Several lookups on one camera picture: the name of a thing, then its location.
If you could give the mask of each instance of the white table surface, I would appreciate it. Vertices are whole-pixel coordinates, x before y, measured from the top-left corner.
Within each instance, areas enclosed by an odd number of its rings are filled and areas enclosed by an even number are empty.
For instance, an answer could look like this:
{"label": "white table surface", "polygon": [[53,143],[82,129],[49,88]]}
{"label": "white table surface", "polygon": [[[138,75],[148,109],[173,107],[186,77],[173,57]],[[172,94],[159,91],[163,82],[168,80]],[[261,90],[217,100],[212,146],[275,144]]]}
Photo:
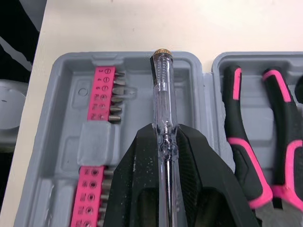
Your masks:
{"label": "white table surface", "polygon": [[53,62],[68,52],[302,51],[301,0],[48,0],[0,216],[12,227]]}

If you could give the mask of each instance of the phillips bit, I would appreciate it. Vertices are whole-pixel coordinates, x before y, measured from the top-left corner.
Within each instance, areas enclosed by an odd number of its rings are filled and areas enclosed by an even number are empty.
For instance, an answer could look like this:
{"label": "phillips bit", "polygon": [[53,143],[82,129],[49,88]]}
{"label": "phillips bit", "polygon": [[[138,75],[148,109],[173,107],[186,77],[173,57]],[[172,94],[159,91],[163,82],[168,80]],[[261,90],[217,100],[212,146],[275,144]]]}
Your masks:
{"label": "phillips bit", "polygon": [[114,80],[114,84],[125,86],[125,80],[116,79]]}
{"label": "phillips bit", "polygon": [[111,101],[112,101],[112,103],[121,103],[123,101],[123,98],[112,97]]}
{"label": "phillips bit", "polygon": [[114,105],[112,105],[110,108],[109,108],[109,111],[111,112],[111,113],[118,113],[118,112],[121,112],[122,111],[122,108],[121,107],[119,107],[119,106],[114,106]]}
{"label": "phillips bit", "polygon": [[112,180],[105,179],[102,182],[102,189],[109,190],[111,185],[112,185]]}
{"label": "phillips bit", "polygon": [[124,95],[124,87],[114,87],[113,94],[115,95]]}

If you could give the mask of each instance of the tool kit case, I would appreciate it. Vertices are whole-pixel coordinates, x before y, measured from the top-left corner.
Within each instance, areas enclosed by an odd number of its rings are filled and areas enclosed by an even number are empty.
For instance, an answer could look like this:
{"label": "tool kit case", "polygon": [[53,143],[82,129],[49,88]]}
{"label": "tool kit case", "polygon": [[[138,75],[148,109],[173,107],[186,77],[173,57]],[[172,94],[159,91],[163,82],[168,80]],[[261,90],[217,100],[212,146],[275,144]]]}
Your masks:
{"label": "tool kit case", "polygon": [[[47,87],[32,157],[27,170],[15,227],[69,227],[81,166],[115,167],[139,129],[153,122],[152,52],[68,53],[56,60]],[[224,130],[223,71],[229,65],[242,69],[241,115],[250,144],[272,183],[276,149],[273,111],[262,73],[279,67],[297,107],[294,90],[303,75],[302,52],[227,52],[204,73],[199,59],[173,52],[178,123],[199,130],[209,145],[234,171],[232,149]],[[125,73],[133,91],[121,103],[121,122],[88,122],[94,73],[98,66],[115,66]],[[94,145],[99,143],[100,152]],[[272,203],[257,209],[264,227],[303,226],[302,213],[287,203],[283,210]]]}

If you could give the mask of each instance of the brass cap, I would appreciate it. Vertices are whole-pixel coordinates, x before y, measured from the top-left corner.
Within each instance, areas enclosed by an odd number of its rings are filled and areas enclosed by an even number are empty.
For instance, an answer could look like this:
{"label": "brass cap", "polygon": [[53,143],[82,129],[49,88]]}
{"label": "brass cap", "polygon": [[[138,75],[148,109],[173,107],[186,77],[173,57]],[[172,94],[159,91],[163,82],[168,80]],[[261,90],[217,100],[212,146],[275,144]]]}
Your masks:
{"label": "brass cap", "polygon": [[159,54],[159,53],[168,53],[172,56],[171,52],[167,49],[158,49],[153,55]]}

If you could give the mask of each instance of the black grip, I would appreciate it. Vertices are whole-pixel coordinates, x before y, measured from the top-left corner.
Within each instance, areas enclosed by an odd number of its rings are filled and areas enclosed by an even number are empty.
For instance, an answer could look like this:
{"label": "black grip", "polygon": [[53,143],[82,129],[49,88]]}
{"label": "black grip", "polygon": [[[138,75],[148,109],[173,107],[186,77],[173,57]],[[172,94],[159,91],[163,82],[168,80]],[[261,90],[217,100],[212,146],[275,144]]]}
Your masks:
{"label": "black grip", "polygon": [[239,66],[230,66],[224,70],[225,133],[233,151],[235,175],[250,202],[250,207],[256,209],[272,199],[272,191],[265,180],[242,123],[241,80],[242,71]]}
{"label": "black grip", "polygon": [[279,68],[267,69],[263,80],[277,131],[273,194],[303,211],[302,116]]}

